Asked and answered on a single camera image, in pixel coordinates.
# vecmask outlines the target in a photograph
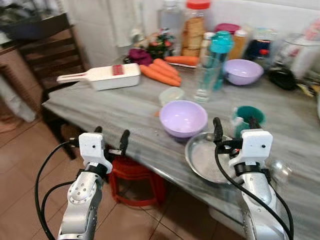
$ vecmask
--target purple bowl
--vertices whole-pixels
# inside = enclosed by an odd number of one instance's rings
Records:
[[[160,111],[164,129],[177,138],[189,138],[199,133],[208,123],[208,114],[199,104],[192,101],[172,101]]]
[[[225,63],[226,79],[234,85],[252,84],[264,73],[257,63],[244,59],[232,59]]]

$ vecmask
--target red stool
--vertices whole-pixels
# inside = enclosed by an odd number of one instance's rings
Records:
[[[125,156],[117,156],[113,160],[112,165],[113,169],[109,174],[109,182],[112,190],[112,197],[117,203],[122,202],[133,207],[143,207],[154,204],[160,205],[165,200],[166,191],[164,180],[159,175]],[[119,185],[117,178],[125,180],[149,179],[154,197],[147,200],[130,200],[118,195]]]

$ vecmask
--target pink lid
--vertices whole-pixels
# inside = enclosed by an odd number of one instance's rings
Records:
[[[240,26],[236,25],[236,24],[220,23],[215,27],[214,32],[216,33],[219,31],[228,31],[229,33],[231,33],[233,35],[239,29],[240,29]]]
[[[186,7],[188,9],[208,9],[210,7],[211,0],[187,0]]]

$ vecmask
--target orange carrot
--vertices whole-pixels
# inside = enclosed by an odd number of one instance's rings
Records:
[[[179,87],[180,82],[177,80],[170,78],[168,76],[162,75],[161,73],[153,70],[152,68],[145,66],[145,65],[140,65],[140,70],[141,72],[146,75],[147,77],[154,79],[156,81],[159,81],[164,84],[168,84],[171,86]]]
[[[154,64],[154,63],[151,63],[149,66],[149,68],[155,70],[156,72],[162,74],[162,75],[165,75],[169,78],[172,78],[172,79],[176,79],[178,80],[179,82],[181,82],[181,77],[178,77],[176,74],[174,74],[172,71],[168,71],[166,68],[164,67],[161,67],[160,65],[157,65],[157,64]]]
[[[160,67],[163,67],[164,69],[167,69],[168,71],[174,73],[175,75],[179,75],[179,72],[174,67],[170,66],[161,58],[156,58],[155,60],[153,60],[153,63],[159,65]]]
[[[173,64],[186,64],[190,66],[196,66],[199,58],[197,56],[166,56],[164,60]]]

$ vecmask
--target chair backrest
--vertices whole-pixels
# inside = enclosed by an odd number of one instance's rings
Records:
[[[18,48],[39,85],[51,92],[57,77],[85,71],[72,27],[46,39],[33,41]]]

